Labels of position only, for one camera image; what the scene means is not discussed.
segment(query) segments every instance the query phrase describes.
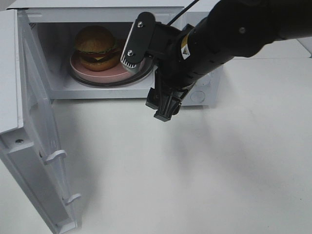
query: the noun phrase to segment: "white wall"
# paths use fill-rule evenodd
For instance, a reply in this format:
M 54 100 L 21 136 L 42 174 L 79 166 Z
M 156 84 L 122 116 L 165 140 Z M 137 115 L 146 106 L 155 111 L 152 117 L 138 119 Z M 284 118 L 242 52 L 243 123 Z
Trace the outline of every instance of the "white wall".
M 0 0 L 0 11 L 5 10 L 9 5 L 11 5 L 15 0 Z

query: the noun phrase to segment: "hamburger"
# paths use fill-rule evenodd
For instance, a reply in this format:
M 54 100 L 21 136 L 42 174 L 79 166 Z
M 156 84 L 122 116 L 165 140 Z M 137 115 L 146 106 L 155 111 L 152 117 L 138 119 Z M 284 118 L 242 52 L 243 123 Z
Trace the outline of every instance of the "hamburger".
M 101 26 L 83 28 L 75 38 L 80 63 L 91 71 L 103 71 L 119 63 L 121 49 L 112 33 Z

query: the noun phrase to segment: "screw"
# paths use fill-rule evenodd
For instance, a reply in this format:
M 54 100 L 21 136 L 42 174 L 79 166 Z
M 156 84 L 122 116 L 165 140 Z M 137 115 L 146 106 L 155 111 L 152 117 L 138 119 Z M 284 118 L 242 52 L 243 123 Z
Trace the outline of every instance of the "screw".
M 240 34 L 245 34 L 245 33 L 246 33 L 246 28 L 241 27 L 241 28 L 239 29 L 239 33 L 240 33 Z
M 133 53 L 133 51 L 132 50 L 128 50 L 128 54 L 127 54 L 129 57 L 131 57 L 131 56 L 133 56 L 134 55 L 134 53 Z
M 144 26 L 144 24 L 143 24 L 142 21 L 140 21 L 139 23 L 137 23 L 137 27 L 138 27 L 138 28 L 142 28 L 143 26 Z
M 15 143 L 16 143 L 17 145 L 22 145 L 22 144 L 24 143 L 24 140 L 18 139 L 18 140 L 15 141 Z

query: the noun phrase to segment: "yellow warning label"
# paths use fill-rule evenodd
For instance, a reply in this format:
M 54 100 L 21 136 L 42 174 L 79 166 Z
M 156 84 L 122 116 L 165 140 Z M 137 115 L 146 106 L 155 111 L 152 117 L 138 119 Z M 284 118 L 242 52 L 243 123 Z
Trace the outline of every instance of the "yellow warning label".
M 191 55 L 189 46 L 188 46 L 188 39 L 189 39 L 189 35 L 186 35 L 183 38 L 182 43 L 181 43 L 181 54 L 182 54 L 183 59 L 187 59 Z

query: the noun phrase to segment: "cable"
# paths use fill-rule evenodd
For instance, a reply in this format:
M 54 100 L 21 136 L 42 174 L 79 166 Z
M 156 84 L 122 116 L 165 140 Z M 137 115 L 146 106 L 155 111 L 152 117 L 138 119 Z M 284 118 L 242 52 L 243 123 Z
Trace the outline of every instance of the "cable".
M 172 20 L 170 20 L 169 23 L 167 23 L 168 26 L 173 24 L 180 16 L 182 16 L 188 9 L 190 9 L 195 3 L 197 3 L 199 0 L 194 0 L 190 5 L 185 7 L 179 14 L 177 14 Z

